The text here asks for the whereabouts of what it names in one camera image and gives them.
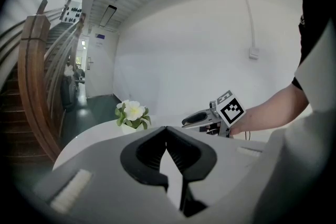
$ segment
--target potted plant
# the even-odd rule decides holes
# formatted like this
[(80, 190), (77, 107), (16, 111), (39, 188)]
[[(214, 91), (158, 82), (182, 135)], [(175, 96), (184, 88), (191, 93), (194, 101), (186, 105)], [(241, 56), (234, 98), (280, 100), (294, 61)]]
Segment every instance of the potted plant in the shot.
[(149, 109), (140, 105), (138, 101), (125, 100), (116, 107), (115, 113), (119, 117), (117, 125), (122, 128), (124, 134), (146, 130), (147, 122), (152, 125), (148, 112)]

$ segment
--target cable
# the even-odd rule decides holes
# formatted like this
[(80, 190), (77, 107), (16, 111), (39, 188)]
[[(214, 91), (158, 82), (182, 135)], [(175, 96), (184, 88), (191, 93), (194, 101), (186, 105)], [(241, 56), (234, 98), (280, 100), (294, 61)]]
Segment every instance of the cable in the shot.
[(254, 22), (253, 22), (253, 18), (252, 18), (251, 7), (250, 7), (249, 1), (248, 0), (245, 0), (245, 1), (246, 1), (246, 5), (247, 5), (248, 15), (249, 15), (249, 18), (250, 18), (252, 47), (255, 48), (256, 47), (256, 40), (255, 40)]

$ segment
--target white table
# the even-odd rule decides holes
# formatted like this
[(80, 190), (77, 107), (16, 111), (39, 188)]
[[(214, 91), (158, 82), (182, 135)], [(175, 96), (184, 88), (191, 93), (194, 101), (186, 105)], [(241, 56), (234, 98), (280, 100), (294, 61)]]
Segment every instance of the white table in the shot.
[[(151, 127), (181, 127), (182, 120), (190, 114), (183, 114), (178, 116), (151, 116)], [(70, 141), (70, 143), (62, 150), (54, 164), (53, 170), (80, 153), (85, 148), (100, 141), (116, 138), (122, 135), (124, 134), (121, 130), (121, 127), (117, 126), (116, 120), (104, 122), (82, 132), (72, 141)], [(175, 207), (179, 208), (182, 193), (182, 175), (177, 169), (168, 151), (166, 151), (162, 156), (160, 173), (168, 177), (169, 187), (167, 190), (167, 196), (175, 205)]]

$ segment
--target white flower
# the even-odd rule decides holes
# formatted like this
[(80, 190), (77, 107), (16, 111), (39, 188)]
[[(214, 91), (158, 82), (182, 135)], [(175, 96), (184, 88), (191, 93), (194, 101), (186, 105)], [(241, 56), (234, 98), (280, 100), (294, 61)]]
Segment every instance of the white flower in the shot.
[(130, 102), (130, 100), (122, 101), (121, 103), (117, 104), (117, 109), (122, 108), (122, 105), (123, 105), (123, 104), (125, 104), (125, 105), (127, 106), (129, 102)]
[(135, 121), (136, 119), (141, 118), (141, 116), (145, 112), (145, 107), (140, 106), (140, 103), (137, 101), (130, 101), (126, 105), (124, 112), (126, 113), (126, 118), (129, 121)]

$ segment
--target staircase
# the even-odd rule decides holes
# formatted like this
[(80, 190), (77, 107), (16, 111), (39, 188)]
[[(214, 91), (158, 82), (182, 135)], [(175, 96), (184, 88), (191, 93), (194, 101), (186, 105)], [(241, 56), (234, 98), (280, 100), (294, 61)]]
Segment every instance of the staircase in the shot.
[[(48, 105), (51, 114), (54, 111), (52, 121), (57, 129), (56, 135), (53, 132), (53, 136), (56, 136), (54, 137), (55, 141), (58, 141), (60, 136), (62, 115), (64, 113), (61, 107), (61, 100), (55, 98), (55, 96), (59, 95), (60, 83), (58, 81), (59, 77), (62, 76), (65, 66), (64, 61), (68, 60), (71, 47), (77, 47), (78, 38), (76, 39), (74, 35), (76, 29), (77, 24), (64, 22), (52, 28), (48, 33), (45, 44), (45, 55), (48, 55), (48, 57), (45, 56), (44, 63), (41, 63), (41, 65), (44, 64), (44, 84), (46, 87), (45, 92), (47, 93), (45, 99), (47, 100), (49, 93), (53, 92), (53, 94), (50, 94), (52, 103), (49, 102)], [(2, 143), (2, 154), (9, 163), (51, 162), (50, 156), (39, 143), (26, 116), (22, 94), (19, 89), (17, 65), (9, 73), (0, 92), (0, 135), (6, 142)]]

